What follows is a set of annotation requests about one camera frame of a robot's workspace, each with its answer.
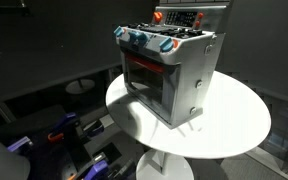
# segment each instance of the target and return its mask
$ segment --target table top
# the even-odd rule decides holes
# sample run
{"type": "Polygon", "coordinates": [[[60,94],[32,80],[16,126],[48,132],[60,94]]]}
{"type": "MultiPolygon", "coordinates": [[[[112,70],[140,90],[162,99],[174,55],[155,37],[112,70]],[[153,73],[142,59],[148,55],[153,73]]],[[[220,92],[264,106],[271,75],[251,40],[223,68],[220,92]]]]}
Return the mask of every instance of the table top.
{"type": "Polygon", "coordinates": [[[106,105],[114,122],[131,137],[154,149],[189,158],[242,154],[258,146],[271,127],[269,111],[260,97],[216,71],[203,114],[172,130],[128,95],[122,75],[110,85],[106,105]]]}

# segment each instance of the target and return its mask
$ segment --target oven door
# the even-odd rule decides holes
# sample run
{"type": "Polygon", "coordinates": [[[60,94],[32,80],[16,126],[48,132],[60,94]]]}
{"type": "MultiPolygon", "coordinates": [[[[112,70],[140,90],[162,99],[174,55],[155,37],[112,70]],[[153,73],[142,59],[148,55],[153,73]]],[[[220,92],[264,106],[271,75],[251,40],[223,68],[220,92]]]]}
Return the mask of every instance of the oven door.
{"type": "Polygon", "coordinates": [[[175,89],[172,88],[176,87],[169,81],[169,72],[174,72],[170,69],[167,65],[125,54],[124,77],[127,89],[168,124],[171,124],[175,96],[175,89]]]}

